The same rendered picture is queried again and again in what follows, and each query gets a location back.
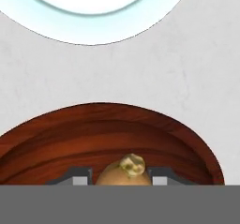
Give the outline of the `white bowl with blue rim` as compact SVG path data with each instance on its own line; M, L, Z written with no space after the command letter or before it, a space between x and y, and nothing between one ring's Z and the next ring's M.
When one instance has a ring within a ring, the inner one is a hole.
M44 37L99 45L134 37L180 0L0 0L0 11Z

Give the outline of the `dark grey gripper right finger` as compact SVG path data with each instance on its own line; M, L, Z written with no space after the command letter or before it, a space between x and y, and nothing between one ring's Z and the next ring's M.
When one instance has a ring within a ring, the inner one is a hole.
M178 176L169 167L149 167L147 172L154 186L195 186L194 182Z

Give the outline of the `brown wooden plate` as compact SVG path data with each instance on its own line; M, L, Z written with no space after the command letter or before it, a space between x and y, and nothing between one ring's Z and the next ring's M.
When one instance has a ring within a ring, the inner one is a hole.
M0 137L0 185L42 185L71 167L105 167L134 153L149 167L170 167L199 185L222 185L210 147L189 127L162 113L115 103L48 112Z

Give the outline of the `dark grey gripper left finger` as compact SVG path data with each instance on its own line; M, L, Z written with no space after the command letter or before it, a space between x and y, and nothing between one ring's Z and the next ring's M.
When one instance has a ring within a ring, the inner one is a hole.
M47 185L91 186L92 169L90 167L72 167L62 176L47 182Z

